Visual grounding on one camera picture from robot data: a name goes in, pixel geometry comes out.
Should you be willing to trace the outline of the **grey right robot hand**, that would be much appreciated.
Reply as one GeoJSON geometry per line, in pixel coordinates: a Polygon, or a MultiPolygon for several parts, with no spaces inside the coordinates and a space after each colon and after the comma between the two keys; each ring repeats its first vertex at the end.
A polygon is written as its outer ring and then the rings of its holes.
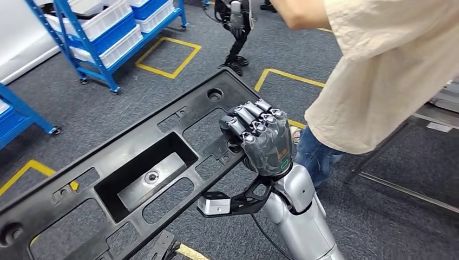
{"type": "Polygon", "coordinates": [[[266,177],[288,171],[293,141],[284,111],[263,99],[247,101],[230,109],[219,124],[240,139],[253,171],[266,177]]]}

